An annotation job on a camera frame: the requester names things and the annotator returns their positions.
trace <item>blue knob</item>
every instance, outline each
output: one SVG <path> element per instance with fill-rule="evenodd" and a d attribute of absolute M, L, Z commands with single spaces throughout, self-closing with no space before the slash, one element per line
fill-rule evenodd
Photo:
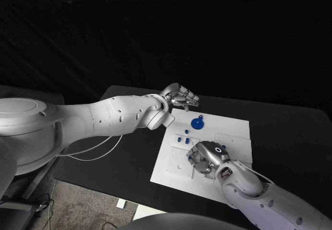
<path fill-rule="evenodd" d="M 203 115 L 200 115 L 200 117 L 192 120 L 192 128 L 203 129 L 203 127 L 204 127 L 204 121 L 203 121 Z"/>

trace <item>black table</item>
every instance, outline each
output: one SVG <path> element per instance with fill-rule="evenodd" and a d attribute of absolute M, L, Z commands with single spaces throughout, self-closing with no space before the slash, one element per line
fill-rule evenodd
<path fill-rule="evenodd" d="M 102 99 L 161 91 L 112 86 Z M 332 218 L 332 123 L 317 109 L 201 96 L 203 112 L 250 121 L 253 168 L 305 199 Z M 115 151 L 96 161 L 64 157 L 54 177 L 71 184 L 123 198 L 167 212 L 191 213 L 257 229 L 242 212 L 226 204 L 151 182 L 167 128 L 138 129 Z M 99 144 L 106 137 L 76 142 L 70 152 Z M 81 159 L 102 156 L 115 146 L 110 139 Z"/>

